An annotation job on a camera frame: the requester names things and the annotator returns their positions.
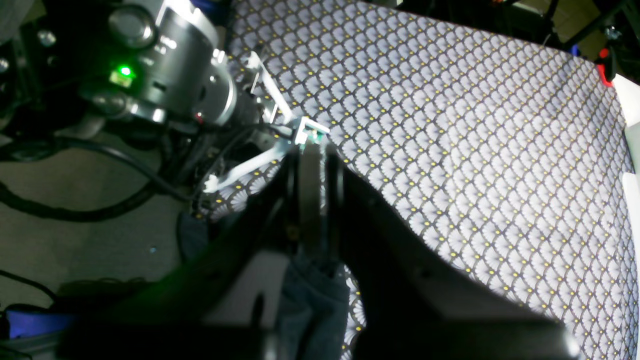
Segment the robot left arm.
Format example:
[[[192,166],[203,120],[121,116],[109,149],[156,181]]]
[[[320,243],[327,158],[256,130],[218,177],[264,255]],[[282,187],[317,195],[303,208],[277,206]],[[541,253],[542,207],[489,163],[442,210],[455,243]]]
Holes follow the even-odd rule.
[[[1,203],[71,223],[117,218],[155,195],[204,207],[207,195],[329,128],[292,112],[257,51],[242,80],[227,64],[228,0],[45,0],[1,43],[1,161],[99,153],[148,182],[95,210]]]

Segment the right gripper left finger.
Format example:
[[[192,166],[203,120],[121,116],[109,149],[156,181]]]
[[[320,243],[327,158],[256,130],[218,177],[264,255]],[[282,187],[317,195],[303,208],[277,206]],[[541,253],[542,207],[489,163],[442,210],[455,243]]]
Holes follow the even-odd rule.
[[[298,256],[323,255],[323,151],[298,145],[201,255],[156,284],[78,320],[62,360],[288,360],[276,328]]]

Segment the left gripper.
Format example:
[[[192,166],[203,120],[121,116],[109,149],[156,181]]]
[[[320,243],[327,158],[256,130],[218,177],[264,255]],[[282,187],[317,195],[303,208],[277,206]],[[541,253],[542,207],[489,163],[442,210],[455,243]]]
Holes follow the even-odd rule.
[[[202,177],[202,192],[216,193],[243,176],[285,156],[290,150],[322,145],[330,129],[308,116],[294,112],[278,84],[256,51],[242,59],[245,68],[243,89],[256,105],[256,120],[234,128],[229,141],[222,146]],[[237,146],[252,144],[257,155],[226,169],[227,155]]]

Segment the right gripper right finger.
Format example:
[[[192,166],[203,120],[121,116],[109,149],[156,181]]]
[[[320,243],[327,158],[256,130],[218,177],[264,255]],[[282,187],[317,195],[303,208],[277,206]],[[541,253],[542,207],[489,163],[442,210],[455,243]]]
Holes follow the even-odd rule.
[[[471,279],[404,222],[332,145],[326,149],[330,253],[355,277],[365,327],[355,360],[580,360],[560,322]]]

